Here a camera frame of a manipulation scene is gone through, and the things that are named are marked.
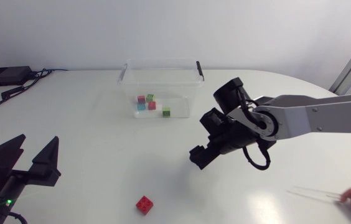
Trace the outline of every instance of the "black device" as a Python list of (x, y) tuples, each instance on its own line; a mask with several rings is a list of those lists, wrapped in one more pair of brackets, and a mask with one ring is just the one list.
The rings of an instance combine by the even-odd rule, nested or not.
[(0, 86), (23, 85), (31, 71), (29, 66), (0, 68)]
[(0, 145), (0, 224), (8, 215), (22, 220), (11, 212), (24, 187), (29, 184), (54, 186), (61, 173), (57, 170), (59, 139), (54, 137), (33, 159), (28, 171), (13, 170), (24, 151), (21, 145), (25, 136), (20, 136)]

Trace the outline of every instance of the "red block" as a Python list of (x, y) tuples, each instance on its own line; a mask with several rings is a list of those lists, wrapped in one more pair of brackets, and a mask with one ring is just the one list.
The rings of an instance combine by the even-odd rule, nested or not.
[(149, 110), (156, 110), (156, 102), (155, 101), (149, 102), (148, 109)]
[(136, 204), (136, 206), (140, 211), (143, 212), (144, 215), (146, 215), (153, 207), (153, 203), (144, 195)]
[(137, 100), (138, 104), (145, 104), (145, 96), (138, 96)]

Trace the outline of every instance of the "toy block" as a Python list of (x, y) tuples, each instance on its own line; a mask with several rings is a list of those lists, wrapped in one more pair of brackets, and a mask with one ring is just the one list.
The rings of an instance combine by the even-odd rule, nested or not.
[(163, 108), (163, 117), (169, 117), (170, 116), (170, 108)]
[(138, 110), (145, 110), (146, 109), (145, 104), (143, 104), (143, 105), (138, 104), (137, 108), (138, 108)]
[(145, 96), (138, 96), (137, 100), (138, 104), (145, 104)]
[(148, 94), (146, 96), (146, 101), (149, 103), (149, 102), (153, 102), (155, 101), (155, 96), (153, 94)]
[(144, 215), (146, 215), (153, 207), (153, 203), (144, 195), (136, 206)]
[(148, 109), (149, 110), (156, 110), (156, 102), (155, 101), (149, 102)]

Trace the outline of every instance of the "power adapter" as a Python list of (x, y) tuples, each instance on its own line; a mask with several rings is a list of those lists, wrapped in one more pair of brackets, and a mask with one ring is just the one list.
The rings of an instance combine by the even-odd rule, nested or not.
[(31, 71), (29, 66), (0, 68), (0, 86), (23, 85)]

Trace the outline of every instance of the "black cable on table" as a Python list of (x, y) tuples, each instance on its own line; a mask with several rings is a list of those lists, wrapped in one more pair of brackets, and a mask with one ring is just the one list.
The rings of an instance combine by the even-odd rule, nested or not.
[(22, 217), (22, 215), (20, 215), (20, 214), (10, 212), (8, 215), (11, 217), (14, 217), (15, 219), (18, 219), (21, 222), (21, 224), (27, 224), (26, 219), (24, 217)]
[(6, 98), (5, 100), (1, 100), (0, 105), (4, 102), (8, 101), (9, 99), (14, 98), (17, 95), (24, 93), (30, 87), (34, 86), (40, 79), (45, 78), (47, 75), (50, 75), (53, 71), (56, 71), (56, 70), (67, 71), (66, 69), (45, 69), (44, 68), (43, 70), (38, 71), (38, 72), (31, 72), (31, 74), (36, 75), (33, 82), (30, 85), (25, 86), (24, 89), (22, 91), (20, 91), (19, 93), (16, 93), (16, 94), (10, 96), (9, 98)]

